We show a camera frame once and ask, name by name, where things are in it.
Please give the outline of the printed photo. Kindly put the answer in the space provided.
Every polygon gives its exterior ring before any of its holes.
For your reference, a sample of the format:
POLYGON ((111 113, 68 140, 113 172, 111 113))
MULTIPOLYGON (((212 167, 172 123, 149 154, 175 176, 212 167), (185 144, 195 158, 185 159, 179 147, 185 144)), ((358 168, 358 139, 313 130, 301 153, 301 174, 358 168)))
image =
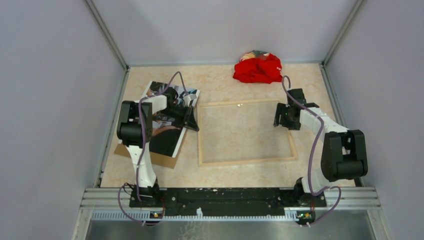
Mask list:
MULTIPOLYGON (((164 82, 150 81, 145 90, 145 96, 162 93, 173 95, 174 103, 183 106, 183 97, 191 93, 200 93, 199 89, 184 88, 182 85, 167 84, 164 82)), ((149 150, 153 154, 159 154, 170 158, 176 158, 187 128, 184 126, 173 126, 173 118, 165 115, 165 109, 152 113, 152 137, 149 142, 149 150)))

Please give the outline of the brown cardboard backing board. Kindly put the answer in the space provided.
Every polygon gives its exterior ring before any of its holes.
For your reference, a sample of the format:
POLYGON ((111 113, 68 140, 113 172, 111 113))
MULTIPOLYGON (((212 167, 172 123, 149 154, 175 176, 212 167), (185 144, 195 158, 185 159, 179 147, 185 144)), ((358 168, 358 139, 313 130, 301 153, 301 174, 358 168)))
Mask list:
MULTIPOLYGON (((151 121, 152 121, 153 113, 156 111, 157 110, 153 111, 151 116, 148 116, 146 120, 144 121, 145 127, 146 127, 145 131, 147 135, 147 144, 149 145, 149 152, 150 152, 150 140, 153 135, 152 134, 153 127, 152 127, 151 121)), ((119 118, 118 118, 118 125, 116 127, 116 135, 118 137, 118 144, 113 152, 115 155, 129 158, 131 155, 128 150, 128 147, 129 146, 140 147, 142 145, 143 143, 141 138, 142 127, 140 125, 140 120, 139 120, 137 101, 125 100, 122 102, 119 118)), ((181 151, 181 146, 176 158, 150 152, 151 162, 154 165, 174 169, 177 163, 178 156, 181 151)))

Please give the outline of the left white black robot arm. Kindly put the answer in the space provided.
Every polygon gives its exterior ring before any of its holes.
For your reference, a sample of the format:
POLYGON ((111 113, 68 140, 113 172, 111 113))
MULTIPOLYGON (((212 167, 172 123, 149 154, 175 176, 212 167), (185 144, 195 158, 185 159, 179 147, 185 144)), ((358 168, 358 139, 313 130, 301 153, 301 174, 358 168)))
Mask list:
POLYGON ((145 96, 139 102, 122 102, 116 134, 132 160, 135 200, 149 207, 160 202, 151 154, 175 157, 184 130, 199 131, 193 106, 196 99, 196 94, 189 93, 183 97, 182 104, 177 104, 172 95, 166 93, 145 96))

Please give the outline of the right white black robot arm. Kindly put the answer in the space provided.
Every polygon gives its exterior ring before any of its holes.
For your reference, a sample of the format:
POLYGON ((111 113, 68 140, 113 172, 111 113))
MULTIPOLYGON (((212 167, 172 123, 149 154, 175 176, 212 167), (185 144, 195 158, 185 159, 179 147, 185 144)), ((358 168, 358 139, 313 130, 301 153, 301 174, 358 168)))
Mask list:
POLYGON ((273 125, 288 130, 307 127, 315 134, 308 159, 307 175, 296 180, 293 190, 278 200, 288 206, 323 207, 324 191, 341 180, 368 173, 365 135, 332 120, 321 108, 307 102, 301 88, 286 91, 287 103, 278 103, 273 125))

